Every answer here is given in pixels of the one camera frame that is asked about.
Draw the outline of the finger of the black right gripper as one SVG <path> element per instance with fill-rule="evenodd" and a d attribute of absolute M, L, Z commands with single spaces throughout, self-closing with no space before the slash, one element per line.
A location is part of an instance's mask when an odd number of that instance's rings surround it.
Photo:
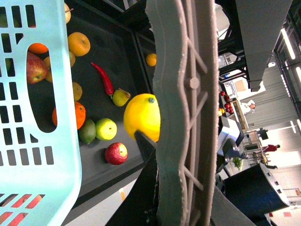
<path fill-rule="evenodd" d="M 137 145 L 139 147 L 141 156 L 143 158 L 144 162 L 147 162 L 151 155 L 156 151 L 157 149 L 157 142 L 152 140 L 150 137 L 145 135 L 140 130 L 137 130 L 134 133 L 135 140 L 137 142 Z"/>

